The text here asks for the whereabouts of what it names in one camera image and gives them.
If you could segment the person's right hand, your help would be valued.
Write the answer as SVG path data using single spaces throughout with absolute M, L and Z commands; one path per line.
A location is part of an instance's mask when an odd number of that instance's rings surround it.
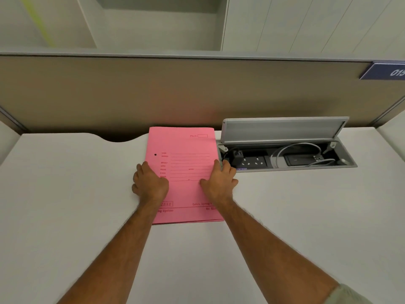
M 222 174 L 222 163 L 215 159 L 212 171 L 210 173 L 210 192 L 205 193 L 207 199 L 217 208 L 220 209 L 223 205 L 233 202 L 233 189 L 231 180 L 235 178 L 236 169 L 232 167 L 231 177 L 226 177 Z

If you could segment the person's left hand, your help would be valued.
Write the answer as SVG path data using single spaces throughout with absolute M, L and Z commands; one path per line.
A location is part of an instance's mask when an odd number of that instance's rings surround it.
M 136 165 L 133 175 L 132 192 L 141 205 L 159 208 L 169 192 L 169 181 L 161 178 L 151 169 L 148 162 Z

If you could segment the pink paper file folder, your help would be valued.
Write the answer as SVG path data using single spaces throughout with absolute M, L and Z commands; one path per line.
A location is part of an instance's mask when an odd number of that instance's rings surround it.
M 218 158 L 213 128 L 149 128 L 145 161 L 169 181 L 154 225 L 223 221 L 200 186 Z

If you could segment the person's right forearm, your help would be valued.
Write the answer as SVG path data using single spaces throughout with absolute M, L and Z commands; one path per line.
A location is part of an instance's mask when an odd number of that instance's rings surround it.
M 323 304 L 338 282 L 232 199 L 214 202 L 268 304 Z

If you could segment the person's left forearm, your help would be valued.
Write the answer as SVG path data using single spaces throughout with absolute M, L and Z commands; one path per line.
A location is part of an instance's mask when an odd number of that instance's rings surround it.
M 141 198 L 136 211 L 57 304 L 126 304 L 161 203 Z

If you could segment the black power socket strip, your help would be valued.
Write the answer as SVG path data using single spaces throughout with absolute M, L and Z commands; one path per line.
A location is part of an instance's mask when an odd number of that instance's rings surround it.
M 270 155 L 265 149 L 232 150 L 227 155 L 231 167 L 238 171 L 272 169 Z

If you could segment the black power adapter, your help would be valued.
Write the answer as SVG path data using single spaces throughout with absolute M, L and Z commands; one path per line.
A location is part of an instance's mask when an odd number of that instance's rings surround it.
M 289 167 L 307 166 L 316 161 L 311 154 L 285 154 L 283 158 Z

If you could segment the grey desk partition panel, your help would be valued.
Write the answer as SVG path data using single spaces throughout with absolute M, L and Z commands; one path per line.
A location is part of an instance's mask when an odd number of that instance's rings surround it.
M 405 110 L 404 80 L 363 80 L 369 62 L 0 55 L 0 110 L 24 133 L 130 139 L 152 126 L 226 118 L 349 117 L 384 124 Z

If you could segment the light green shirt sleeve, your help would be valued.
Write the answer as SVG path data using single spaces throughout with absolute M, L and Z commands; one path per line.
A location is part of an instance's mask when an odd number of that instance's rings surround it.
M 339 284 L 326 298 L 323 304 L 373 304 L 349 286 Z

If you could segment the blue desk number sign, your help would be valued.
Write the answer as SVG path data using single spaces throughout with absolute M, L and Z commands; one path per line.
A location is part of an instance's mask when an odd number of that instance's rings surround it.
M 405 61 L 372 62 L 359 76 L 360 80 L 405 81 Z

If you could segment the white wall cabinet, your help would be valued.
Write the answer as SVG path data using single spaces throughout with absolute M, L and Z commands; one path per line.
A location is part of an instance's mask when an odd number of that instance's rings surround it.
M 405 0 L 0 0 L 0 48 L 405 59 Z

